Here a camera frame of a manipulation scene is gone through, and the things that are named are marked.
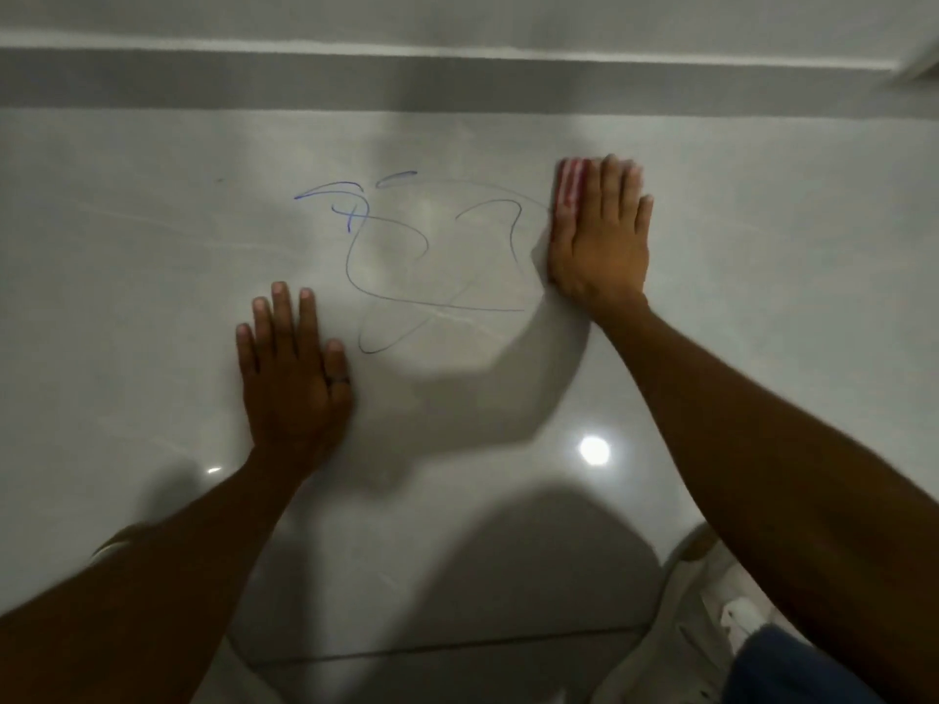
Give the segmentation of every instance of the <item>baseboard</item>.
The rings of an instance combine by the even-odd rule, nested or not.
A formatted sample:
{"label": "baseboard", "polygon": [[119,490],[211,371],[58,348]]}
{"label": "baseboard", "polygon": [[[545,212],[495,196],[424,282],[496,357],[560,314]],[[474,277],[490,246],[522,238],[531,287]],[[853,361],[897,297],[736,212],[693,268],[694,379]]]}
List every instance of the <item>baseboard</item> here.
{"label": "baseboard", "polygon": [[762,61],[44,47],[0,38],[0,106],[939,117],[883,66]]}

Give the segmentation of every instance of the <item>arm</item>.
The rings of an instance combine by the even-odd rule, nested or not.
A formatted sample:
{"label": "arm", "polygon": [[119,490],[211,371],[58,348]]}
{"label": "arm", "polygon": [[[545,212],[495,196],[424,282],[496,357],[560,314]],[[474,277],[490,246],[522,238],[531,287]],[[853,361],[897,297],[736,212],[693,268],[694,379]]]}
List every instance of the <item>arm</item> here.
{"label": "arm", "polygon": [[884,698],[934,698],[939,506],[884,460],[668,326],[642,295],[641,171],[589,171],[550,269],[616,346],[692,497],[767,595]]}
{"label": "arm", "polygon": [[338,342],[320,354],[313,295],[287,286],[239,326],[254,449],[232,477],[100,563],[0,618],[10,702],[188,702],[254,560],[352,406]]}

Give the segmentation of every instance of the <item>white wall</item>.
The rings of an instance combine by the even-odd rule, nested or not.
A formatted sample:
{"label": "white wall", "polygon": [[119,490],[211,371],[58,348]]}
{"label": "white wall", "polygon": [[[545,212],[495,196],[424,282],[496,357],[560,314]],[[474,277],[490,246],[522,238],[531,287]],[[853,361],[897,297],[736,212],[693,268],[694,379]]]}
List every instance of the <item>white wall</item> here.
{"label": "white wall", "polygon": [[937,0],[0,0],[0,30],[897,61]]}

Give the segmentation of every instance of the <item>person's left arm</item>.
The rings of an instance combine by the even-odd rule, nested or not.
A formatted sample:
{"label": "person's left arm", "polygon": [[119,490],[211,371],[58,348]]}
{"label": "person's left arm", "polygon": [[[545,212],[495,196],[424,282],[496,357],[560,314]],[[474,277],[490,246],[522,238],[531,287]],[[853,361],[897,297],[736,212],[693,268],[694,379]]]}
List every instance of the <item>person's left arm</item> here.
{"label": "person's left arm", "polygon": [[255,559],[352,409],[342,345],[320,351],[313,293],[253,302],[238,327],[254,448],[229,479],[140,540],[0,617],[9,702],[188,702]]}

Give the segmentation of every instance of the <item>person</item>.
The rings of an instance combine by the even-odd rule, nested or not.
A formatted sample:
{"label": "person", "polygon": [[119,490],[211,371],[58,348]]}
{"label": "person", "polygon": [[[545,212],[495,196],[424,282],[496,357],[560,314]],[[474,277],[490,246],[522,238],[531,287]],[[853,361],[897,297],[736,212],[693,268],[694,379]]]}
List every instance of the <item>person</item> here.
{"label": "person", "polygon": [[[558,203],[548,271],[616,347],[714,532],[683,553],[649,635],[594,700],[710,701],[721,691],[749,702],[934,699],[939,564],[929,554],[939,508],[878,456],[655,314],[643,294],[652,199],[641,193],[638,166],[589,163],[579,207]],[[300,291],[296,323],[284,283],[252,308],[253,329],[236,331],[248,460],[0,618],[6,701],[162,703],[196,693],[261,548],[353,407],[343,347],[321,348],[312,291]],[[739,585],[746,572],[788,620],[767,616],[753,589],[728,591],[729,574]],[[777,621],[813,645],[766,624]],[[740,637],[747,623],[759,627]],[[715,655],[728,651],[715,633],[737,634],[733,663]]]}

